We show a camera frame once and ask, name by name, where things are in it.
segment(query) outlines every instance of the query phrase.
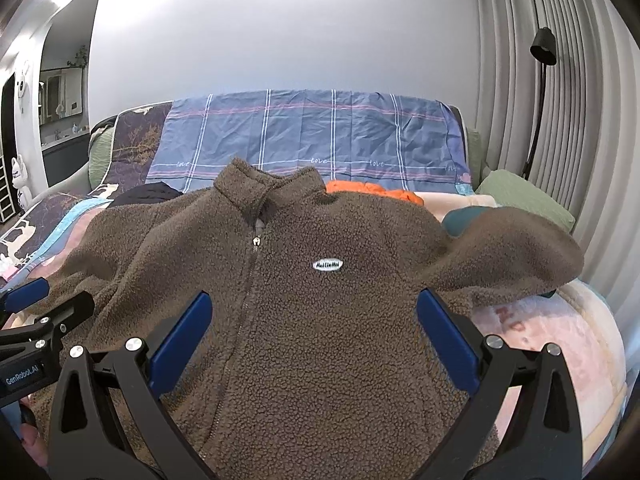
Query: orange cloth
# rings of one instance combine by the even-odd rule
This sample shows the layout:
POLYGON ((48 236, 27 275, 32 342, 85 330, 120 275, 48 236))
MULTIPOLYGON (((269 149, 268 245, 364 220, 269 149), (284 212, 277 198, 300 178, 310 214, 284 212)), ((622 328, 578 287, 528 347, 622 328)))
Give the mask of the orange cloth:
POLYGON ((379 186, 378 184, 371 184, 369 182, 330 180, 326 183, 326 190, 328 193, 334 193, 336 191, 356 191, 359 193, 388 196, 391 198, 406 200, 407 202, 413 202, 414 204, 424 207, 424 201, 411 191, 405 191, 403 189, 388 190, 383 188, 382 186, 379 186))

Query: black cloth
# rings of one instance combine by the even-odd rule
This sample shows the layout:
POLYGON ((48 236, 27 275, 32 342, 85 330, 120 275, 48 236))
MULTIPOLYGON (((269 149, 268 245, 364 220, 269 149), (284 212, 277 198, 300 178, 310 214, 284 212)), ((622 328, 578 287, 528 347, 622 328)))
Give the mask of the black cloth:
POLYGON ((123 194, 118 195, 108 205, 108 208, 128 204, 159 204, 182 195, 183 193, 176 191, 164 182, 143 184, 142 186, 132 187, 123 194))

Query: white oval label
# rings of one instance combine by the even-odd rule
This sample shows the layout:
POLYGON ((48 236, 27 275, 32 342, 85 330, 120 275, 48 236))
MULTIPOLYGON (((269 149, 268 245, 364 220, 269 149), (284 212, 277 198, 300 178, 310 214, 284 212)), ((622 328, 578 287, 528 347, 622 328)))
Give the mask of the white oval label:
POLYGON ((340 269, 340 267, 342 267, 342 260, 338 258, 323 258, 313 264, 315 270, 322 270, 322 272, 331 272, 340 269))

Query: silver screw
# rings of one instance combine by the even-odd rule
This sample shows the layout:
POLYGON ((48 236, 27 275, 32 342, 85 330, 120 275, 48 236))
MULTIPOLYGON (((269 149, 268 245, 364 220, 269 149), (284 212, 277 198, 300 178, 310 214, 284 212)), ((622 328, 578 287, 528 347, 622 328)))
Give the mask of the silver screw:
POLYGON ((130 352, 135 352, 142 348, 142 339, 139 337, 132 337, 125 343, 125 348, 130 352))
POLYGON ((84 353, 84 348, 80 345, 74 346, 70 351, 69 355, 73 358, 80 357, 84 353))
POLYGON ((562 353, 562 350, 556 343, 549 343, 546 346, 546 351, 555 356, 559 356, 562 353))
POLYGON ((504 341, 499 335, 489 335, 486 338, 486 344, 495 350, 499 350, 504 345, 504 341))

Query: jacket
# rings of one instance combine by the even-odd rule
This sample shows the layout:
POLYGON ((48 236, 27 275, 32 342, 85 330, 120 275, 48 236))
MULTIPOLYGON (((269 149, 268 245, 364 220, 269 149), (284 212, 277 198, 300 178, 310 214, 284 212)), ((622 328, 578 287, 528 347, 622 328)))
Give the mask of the jacket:
MULTIPOLYGON (((401 480, 466 400, 418 323, 418 293, 434 288, 468 315, 581 267, 572 238, 524 211, 486 211, 452 238, 413 203, 328 194, 313 168, 280 177, 235 159, 211 188, 98 215, 36 310, 89 291, 95 315, 63 342, 66 354, 100 351, 145 337, 204 290, 212 323, 162 402, 222 480, 401 480), (341 266, 327 272, 328 258, 341 266)), ((51 400, 52 388, 36 396, 43 427, 51 400)), ((494 432, 480 460, 496 447, 494 432)))

